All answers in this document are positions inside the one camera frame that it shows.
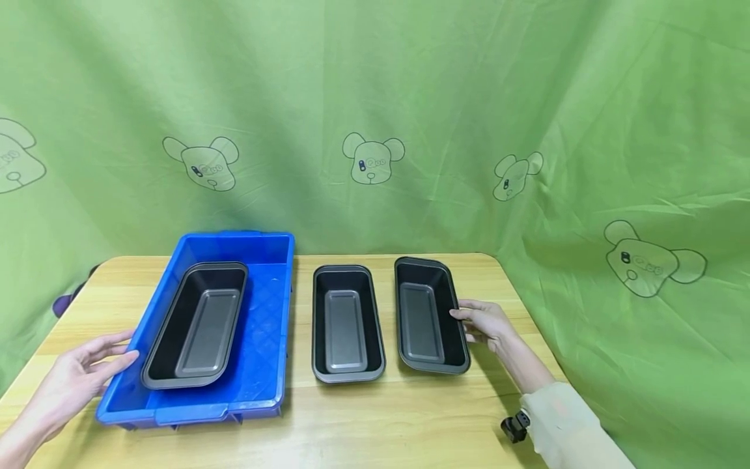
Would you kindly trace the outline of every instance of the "blue plastic crate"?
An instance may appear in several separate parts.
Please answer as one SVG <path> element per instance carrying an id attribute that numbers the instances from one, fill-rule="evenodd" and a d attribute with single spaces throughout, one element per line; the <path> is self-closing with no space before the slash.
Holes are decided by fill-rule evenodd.
<path id="1" fill-rule="evenodd" d="M 130 341 L 138 360 L 115 376 L 96 412 L 126 429 L 277 416 L 284 399 L 294 236 L 237 231 L 195 233 L 177 243 Z M 212 384 L 151 390 L 140 380 L 149 349 L 183 274 L 195 263 L 238 261 L 248 277 L 229 363 Z"/>

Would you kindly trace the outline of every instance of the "loaf pan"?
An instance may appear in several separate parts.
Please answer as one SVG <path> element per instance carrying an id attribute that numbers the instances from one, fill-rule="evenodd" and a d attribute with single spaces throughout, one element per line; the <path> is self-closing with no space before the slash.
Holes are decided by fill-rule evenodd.
<path id="1" fill-rule="evenodd" d="M 198 263 L 184 274 L 141 374 L 149 389 L 205 386 L 227 367 L 248 268 Z"/>
<path id="2" fill-rule="evenodd" d="M 398 351 L 419 371 L 461 374 L 471 358 L 451 271 L 436 260 L 401 257 L 394 265 Z"/>
<path id="3" fill-rule="evenodd" d="M 323 383 L 374 380 L 386 369 L 367 268 L 322 266 L 313 274 L 312 367 Z"/>

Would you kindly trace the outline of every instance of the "finger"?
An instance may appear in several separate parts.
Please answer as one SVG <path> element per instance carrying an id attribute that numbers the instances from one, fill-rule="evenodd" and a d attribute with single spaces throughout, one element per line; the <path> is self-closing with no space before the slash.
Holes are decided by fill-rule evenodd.
<path id="1" fill-rule="evenodd" d="M 96 373 L 97 371 L 101 371 L 101 369 L 104 368 L 107 365 L 107 363 L 108 362 L 99 362 L 99 363 L 95 363 L 94 365 L 90 365 L 86 369 L 86 373 L 92 374 L 92 373 Z"/>
<path id="2" fill-rule="evenodd" d="M 466 341 L 472 344 L 486 344 L 487 336 L 484 334 L 466 334 Z"/>
<path id="3" fill-rule="evenodd" d="M 118 332 L 116 334 L 102 335 L 91 341 L 86 342 L 78 348 L 71 350 L 71 354 L 75 356 L 81 362 L 88 360 L 88 363 L 92 361 L 89 359 L 90 356 L 101 352 L 102 350 L 112 347 L 114 344 L 126 341 L 133 336 L 133 330 L 127 330 Z"/>
<path id="4" fill-rule="evenodd" d="M 459 299 L 458 305 L 462 308 L 478 309 L 480 311 L 487 311 L 492 303 L 485 301 L 478 301 L 476 299 Z"/>
<path id="5" fill-rule="evenodd" d="M 112 347 L 105 348 L 104 350 L 99 350 L 97 353 L 94 353 L 93 355 L 89 356 L 87 358 L 87 362 L 96 363 L 98 361 L 101 361 L 107 358 L 108 356 L 122 355 L 123 353 L 127 351 L 128 351 L 127 344 L 113 345 Z"/>
<path id="6" fill-rule="evenodd" d="M 463 330 L 466 332 L 466 334 L 473 334 L 473 335 L 484 335 L 485 333 L 482 332 L 481 329 L 479 329 L 477 326 L 474 326 L 473 324 L 467 324 L 463 323 Z"/>
<path id="7" fill-rule="evenodd" d="M 107 347 L 111 347 L 114 344 L 119 344 L 122 341 L 127 341 L 133 337 L 133 330 L 117 332 L 116 334 L 101 335 L 91 341 L 86 342 L 84 345 L 78 347 L 81 350 L 85 350 L 87 353 L 97 353 Z"/>
<path id="8" fill-rule="evenodd" d="M 472 319 L 474 310 L 472 309 L 452 309 L 450 310 L 451 316 L 458 320 Z"/>
<path id="9" fill-rule="evenodd" d="M 120 355 L 111 362 L 103 362 L 104 366 L 97 367 L 98 370 L 93 373 L 97 382 L 104 384 L 111 377 L 118 374 L 120 371 L 124 371 L 128 366 L 133 365 L 133 362 L 138 358 L 138 350 L 131 350 L 125 355 Z"/>

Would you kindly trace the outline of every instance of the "white sleeve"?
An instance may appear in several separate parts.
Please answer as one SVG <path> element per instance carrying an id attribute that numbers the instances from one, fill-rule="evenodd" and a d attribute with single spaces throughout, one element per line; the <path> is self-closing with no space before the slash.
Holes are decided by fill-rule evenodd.
<path id="1" fill-rule="evenodd" d="M 586 402 L 567 383 L 521 396 L 534 450 L 550 469 L 634 469 Z"/>

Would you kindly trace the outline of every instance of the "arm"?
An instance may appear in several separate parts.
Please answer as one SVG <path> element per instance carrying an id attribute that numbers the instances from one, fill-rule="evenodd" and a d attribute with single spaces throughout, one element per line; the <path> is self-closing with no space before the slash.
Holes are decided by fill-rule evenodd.
<path id="1" fill-rule="evenodd" d="M 521 391 L 521 406 L 531 421 L 528 430 L 534 450 L 549 467 L 634 467 L 575 389 L 554 379 L 501 307 L 474 300 L 461 300 L 459 305 L 465 309 L 451 310 L 451 315 L 464 320 L 467 341 L 487 344 Z"/>
<path id="2" fill-rule="evenodd" d="M 47 441 L 54 438 L 107 381 L 132 365 L 138 352 L 125 353 L 133 331 L 104 335 L 63 353 L 42 380 L 18 419 L 0 436 L 0 467 L 23 469 Z M 102 362 L 117 356 L 111 362 Z"/>
<path id="3" fill-rule="evenodd" d="M 23 469 L 44 443 L 44 430 L 17 420 L 0 437 L 0 467 Z"/>

